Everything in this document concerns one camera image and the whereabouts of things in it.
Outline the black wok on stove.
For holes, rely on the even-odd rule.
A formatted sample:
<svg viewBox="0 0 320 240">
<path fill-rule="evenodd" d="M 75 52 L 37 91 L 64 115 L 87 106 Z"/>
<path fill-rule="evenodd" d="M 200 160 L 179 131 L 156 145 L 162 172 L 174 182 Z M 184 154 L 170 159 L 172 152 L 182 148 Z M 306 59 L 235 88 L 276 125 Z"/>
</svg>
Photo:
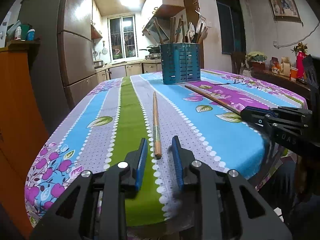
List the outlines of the black wok on stove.
<svg viewBox="0 0 320 240">
<path fill-rule="evenodd" d="M 148 51 L 150 54 L 160 53 L 160 47 L 159 46 L 147 46 L 145 49 L 140 49 Z"/>
</svg>

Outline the dark wooden side table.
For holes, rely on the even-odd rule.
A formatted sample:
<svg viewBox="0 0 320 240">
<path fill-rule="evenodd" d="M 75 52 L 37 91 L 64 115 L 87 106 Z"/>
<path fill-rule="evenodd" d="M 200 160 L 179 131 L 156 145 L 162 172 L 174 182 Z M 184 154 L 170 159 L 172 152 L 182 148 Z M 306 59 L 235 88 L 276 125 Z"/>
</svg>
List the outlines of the dark wooden side table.
<svg viewBox="0 0 320 240">
<path fill-rule="evenodd" d="M 256 79 L 263 80 L 290 90 L 302 96 L 305 100 L 311 99 L 310 89 L 307 87 L 307 85 L 301 84 L 300 82 L 292 81 L 287 76 L 282 76 L 266 70 L 251 70 L 251 76 Z"/>
</svg>

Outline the framed wall picture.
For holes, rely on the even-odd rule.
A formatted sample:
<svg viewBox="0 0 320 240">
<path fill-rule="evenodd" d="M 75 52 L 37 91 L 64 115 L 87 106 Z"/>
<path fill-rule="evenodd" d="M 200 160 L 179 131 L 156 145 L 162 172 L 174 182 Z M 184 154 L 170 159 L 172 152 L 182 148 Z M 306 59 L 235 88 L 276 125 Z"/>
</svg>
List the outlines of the framed wall picture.
<svg viewBox="0 0 320 240">
<path fill-rule="evenodd" d="M 275 21 L 302 22 L 295 0 L 268 1 Z"/>
</svg>

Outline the blue perforated utensil holder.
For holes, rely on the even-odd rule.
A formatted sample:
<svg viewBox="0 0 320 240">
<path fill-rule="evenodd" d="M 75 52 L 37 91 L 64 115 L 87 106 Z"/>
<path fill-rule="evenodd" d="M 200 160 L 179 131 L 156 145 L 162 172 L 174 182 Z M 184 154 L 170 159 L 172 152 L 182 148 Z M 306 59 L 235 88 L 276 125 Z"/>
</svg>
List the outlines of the blue perforated utensil holder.
<svg viewBox="0 0 320 240">
<path fill-rule="evenodd" d="M 200 81 L 199 44 L 166 43 L 159 48 L 165 85 Z"/>
</svg>

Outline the green-patterned bamboo chopstick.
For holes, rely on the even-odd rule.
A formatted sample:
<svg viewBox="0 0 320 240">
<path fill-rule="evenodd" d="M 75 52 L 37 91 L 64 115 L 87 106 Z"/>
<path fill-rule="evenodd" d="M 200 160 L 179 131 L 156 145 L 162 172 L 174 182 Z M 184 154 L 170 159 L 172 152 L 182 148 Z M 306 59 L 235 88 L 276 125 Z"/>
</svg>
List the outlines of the green-patterned bamboo chopstick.
<svg viewBox="0 0 320 240">
<path fill-rule="evenodd" d="M 177 29 L 176 29 L 176 37 L 175 37 L 175 42 L 176 43 L 179 41 L 180 32 L 181 32 L 181 23 L 182 23 L 182 19 L 180 18 L 179 22 L 178 22 Z"/>
</svg>

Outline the steel range hood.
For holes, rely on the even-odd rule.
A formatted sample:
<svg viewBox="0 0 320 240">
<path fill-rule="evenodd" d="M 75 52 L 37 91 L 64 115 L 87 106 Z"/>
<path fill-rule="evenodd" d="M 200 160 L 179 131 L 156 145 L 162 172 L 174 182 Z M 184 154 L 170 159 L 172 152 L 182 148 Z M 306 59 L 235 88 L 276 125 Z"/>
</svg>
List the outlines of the steel range hood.
<svg viewBox="0 0 320 240">
<path fill-rule="evenodd" d="M 146 26 L 143 28 L 142 33 L 144 36 L 146 36 L 148 39 L 153 39 L 157 44 L 159 44 L 159 37 L 156 32 L 156 28 L 153 25 L 154 22 L 153 17 L 149 22 L 146 24 Z M 157 18 L 159 30 L 161 33 L 161 36 L 163 38 L 163 42 L 167 43 L 170 40 L 170 20 L 168 18 Z"/>
</svg>

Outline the dark window frame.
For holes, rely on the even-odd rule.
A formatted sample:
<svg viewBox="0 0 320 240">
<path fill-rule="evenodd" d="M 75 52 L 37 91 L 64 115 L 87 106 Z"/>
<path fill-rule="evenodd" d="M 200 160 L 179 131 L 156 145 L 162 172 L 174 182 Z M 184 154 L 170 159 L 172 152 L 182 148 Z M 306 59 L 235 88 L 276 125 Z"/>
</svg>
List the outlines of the dark window frame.
<svg viewBox="0 0 320 240">
<path fill-rule="evenodd" d="M 216 0 L 222 53 L 246 52 L 246 37 L 240 0 Z"/>
</svg>

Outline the floral purple blue tablecloth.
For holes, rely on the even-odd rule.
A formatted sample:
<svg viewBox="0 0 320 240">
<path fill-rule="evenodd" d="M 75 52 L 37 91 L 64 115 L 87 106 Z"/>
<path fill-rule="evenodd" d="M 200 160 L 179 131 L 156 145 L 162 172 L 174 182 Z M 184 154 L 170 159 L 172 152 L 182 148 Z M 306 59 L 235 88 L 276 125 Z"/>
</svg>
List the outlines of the floral purple blue tablecloth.
<svg viewBox="0 0 320 240">
<path fill-rule="evenodd" d="M 306 100 L 252 77 L 204 70 L 190 85 L 165 85 L 161 73 L 105 81 L 57 125 L 25 181 L 27 216 L 35 226 L 83 171 L 106 171 L 146 139 L 147 158 L 138 194 L 126 201 L 128 226 L 165 223 L 172 231 L 192 226 L 178 200 L 171 142 L 211 168 L 261 174 L 264 156 L 280 151 L 261 129 L 236 114 L 247 106 L 306 108 Z"/>
</svg>

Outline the grey multi-door refrigerator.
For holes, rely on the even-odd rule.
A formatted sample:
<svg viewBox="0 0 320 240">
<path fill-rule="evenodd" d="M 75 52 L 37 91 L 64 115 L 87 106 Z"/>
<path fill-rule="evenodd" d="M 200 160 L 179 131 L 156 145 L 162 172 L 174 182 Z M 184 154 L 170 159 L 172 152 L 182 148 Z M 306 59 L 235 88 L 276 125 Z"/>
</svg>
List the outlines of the grey multi-door refrigerator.
<svg viewBox="0 0 320 240">
<path fill-rule="evenodd" d="M 95 87 L 92 0 L 23 0 L 18 19 L 35 29 L 31 83 L 48 132 Z"/>
</svg>

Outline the dark brown wooden chopstick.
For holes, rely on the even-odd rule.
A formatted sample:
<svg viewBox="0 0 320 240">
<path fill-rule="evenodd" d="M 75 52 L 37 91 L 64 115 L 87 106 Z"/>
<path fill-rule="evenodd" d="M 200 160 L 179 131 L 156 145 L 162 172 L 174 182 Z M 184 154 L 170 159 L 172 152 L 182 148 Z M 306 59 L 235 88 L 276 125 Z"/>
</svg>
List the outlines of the dark brown wooden chopstick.
<svg viewBox="0 0 320 240">
<path fill-rule="evenodd" d="M 175 23 L 176 23 L 176 17 L 171 17 L 170 18 L 170 40 L 169 43 L 174 42 L 174 37 L 175 37 Z"/>
</svg>

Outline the long bamboo chopstick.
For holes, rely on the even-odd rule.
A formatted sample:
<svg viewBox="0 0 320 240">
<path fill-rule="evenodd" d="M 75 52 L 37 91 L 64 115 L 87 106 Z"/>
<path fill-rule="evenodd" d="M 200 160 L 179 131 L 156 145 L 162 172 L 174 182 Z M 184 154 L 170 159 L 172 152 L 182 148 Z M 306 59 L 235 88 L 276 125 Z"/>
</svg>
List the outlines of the long bamboo chopstick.
<svg viewBox="0 0 320 240">
<path fill-rule="evenodd" d="M 197 35 L 196 43 L 198 43 L 199 40 L 200 40 L 200 36 L 201 36 L 201 33 L 202 33 L 202 28 L 203 28 L 203 23 L 201 23 L 201 25 L 200 25 L 200 29 L 199 29 L 199 32 L 198 32 L 198 35 Z"/>
</svg>

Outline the hanging white plastic bag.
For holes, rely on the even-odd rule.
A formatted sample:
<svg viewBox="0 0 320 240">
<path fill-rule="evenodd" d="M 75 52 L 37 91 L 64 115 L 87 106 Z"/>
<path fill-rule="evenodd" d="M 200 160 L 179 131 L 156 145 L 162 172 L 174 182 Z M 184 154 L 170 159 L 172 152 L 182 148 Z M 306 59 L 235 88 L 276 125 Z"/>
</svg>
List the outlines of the hanging white plastic bag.
<svg viewBox="0 0 320 240">
<path fill-rule="evenodd" d="M 189 22 L 188 31 L 187 31 L 187 40 L 189 43 L 193 42 L 195 36 L 195 27 L 192 22 Z"/>
</svg>

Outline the wooden chair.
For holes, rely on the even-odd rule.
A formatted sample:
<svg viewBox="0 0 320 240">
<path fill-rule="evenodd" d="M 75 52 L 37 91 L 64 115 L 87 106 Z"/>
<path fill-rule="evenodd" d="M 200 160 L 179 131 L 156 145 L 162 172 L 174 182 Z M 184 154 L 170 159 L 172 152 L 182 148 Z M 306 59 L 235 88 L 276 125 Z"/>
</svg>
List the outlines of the wooden chair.
<svg viewBox="0 0 320 240">
<path fill-rule="evenodd" d="M 235 51 L 231 54 L 232 73 L 241 75 L 247 69 L 246 56 L 243 52 Z"/>
</svg>

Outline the orange wooden cabinet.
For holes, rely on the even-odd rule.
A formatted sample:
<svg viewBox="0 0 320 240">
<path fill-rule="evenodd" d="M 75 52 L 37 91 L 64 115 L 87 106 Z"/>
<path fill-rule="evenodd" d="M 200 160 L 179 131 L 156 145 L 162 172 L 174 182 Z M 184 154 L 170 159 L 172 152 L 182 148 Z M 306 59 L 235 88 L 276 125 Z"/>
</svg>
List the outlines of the orange wooden cabinet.
<svg viewBox="0 0 320 240">
<path fill-rule="evenodd" d="M 39 47 L 35 41 L 12 41 L 1 48 L 1 207 L 13 223 L 14 233 L 25 239 L 32 226 L 25 210 L 24 184 L 48 139 L 28 66 Z"/>
</svg>

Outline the worn bamboo chopstick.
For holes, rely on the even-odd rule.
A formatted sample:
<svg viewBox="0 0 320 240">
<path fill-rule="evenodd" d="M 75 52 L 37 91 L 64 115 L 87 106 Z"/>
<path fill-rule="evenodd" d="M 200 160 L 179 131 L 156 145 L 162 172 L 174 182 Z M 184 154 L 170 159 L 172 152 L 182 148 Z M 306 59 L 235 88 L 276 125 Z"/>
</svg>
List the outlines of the worn bamboo chopstick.
<svg viewBox="0 0 320 240">
<path fill-rule="evenodd" d="M 161 33 L 160 33 L 160 30 L 159 30 L 159 25 L 158 25 L 158 21 L 157 21 L 157 18 L 154 18 L 154 22 L 153 22 L 153 25 L 155 26 L 156 28 L 156 32 L 157 32 L 157 35 L 159 37 L 159 42 L 160 44 L 163 44 L 163 38 L 161 36 Z"/>
</svg>

